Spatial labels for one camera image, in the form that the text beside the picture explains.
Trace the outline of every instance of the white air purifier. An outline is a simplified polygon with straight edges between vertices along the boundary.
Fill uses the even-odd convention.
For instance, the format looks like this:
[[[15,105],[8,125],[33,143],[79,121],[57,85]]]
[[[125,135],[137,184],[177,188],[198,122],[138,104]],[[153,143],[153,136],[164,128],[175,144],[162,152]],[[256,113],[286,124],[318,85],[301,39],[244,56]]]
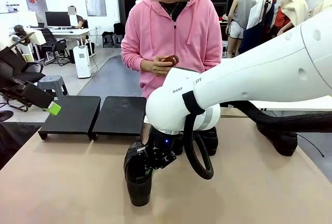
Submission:
[[[87,46],[77,46],[73,48],[77,77],[89,78],[91,77],[90,57]]]

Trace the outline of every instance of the pink hoodie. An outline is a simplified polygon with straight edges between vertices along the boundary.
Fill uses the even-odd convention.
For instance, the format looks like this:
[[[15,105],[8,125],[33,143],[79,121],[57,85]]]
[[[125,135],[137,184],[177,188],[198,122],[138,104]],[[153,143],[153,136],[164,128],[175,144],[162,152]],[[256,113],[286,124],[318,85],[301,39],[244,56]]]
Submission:
[[[223,41],[219,18],[210,0],[190,0],[176,22],[159,2],[143,0],[129,13],[122,40],[122,60],[141,72],[143,96],[162,86],[165,77],[141,70],[143,59],[157,55],[177,55],[177,67],[203,73],[221,61]]]

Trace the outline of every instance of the beige tabletop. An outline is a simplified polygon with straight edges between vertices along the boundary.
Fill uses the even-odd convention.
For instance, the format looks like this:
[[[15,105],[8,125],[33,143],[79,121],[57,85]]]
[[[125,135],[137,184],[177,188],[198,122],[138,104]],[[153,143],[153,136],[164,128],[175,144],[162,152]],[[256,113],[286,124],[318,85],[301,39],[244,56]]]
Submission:
[[[36,134],[0,171],[0,223],[332,223],[332,186],[300,148],[279,155],[249,119],[217,128],[214,178],[181,155],[155,173],[144,207],[123,178],[129,139]]]

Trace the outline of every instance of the hand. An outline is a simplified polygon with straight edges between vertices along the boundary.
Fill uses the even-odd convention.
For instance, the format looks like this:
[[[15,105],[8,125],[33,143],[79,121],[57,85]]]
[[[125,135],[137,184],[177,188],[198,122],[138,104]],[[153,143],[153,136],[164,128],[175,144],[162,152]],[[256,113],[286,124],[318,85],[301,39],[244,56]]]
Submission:
[[[279,32],[278,32],[278,34],[276,36],[280,36],[282,34],[284,34],[284,31],[283,31],[283,29],[280,29]]]
[[[162,60],[169,57],[169,55],[158,55],[154,61],[143,60],[141,62],[141,69],[146,72],[154,73],[156,76],[163,77],[171,70],[172,62],[163,62]]]

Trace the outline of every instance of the gray floor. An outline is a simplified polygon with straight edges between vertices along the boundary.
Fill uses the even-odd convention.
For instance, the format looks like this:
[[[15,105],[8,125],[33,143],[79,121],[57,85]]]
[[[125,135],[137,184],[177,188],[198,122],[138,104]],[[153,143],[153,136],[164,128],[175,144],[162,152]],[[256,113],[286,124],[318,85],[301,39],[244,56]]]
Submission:
[[[117,55],[105,63],[78,95],[100,96],[102,103],[107,96],[141,96],[139,78],[140,74],[126,68]]]
[[[79,95],[100,96],[102,102],[107,96],[141,96],[139,73],[124,66],[121,57],[110,58],[100,71],[86,84]],[[332,182],[332,133],[301,133],[314,143],[321,154],[302,137],[299,146]]]

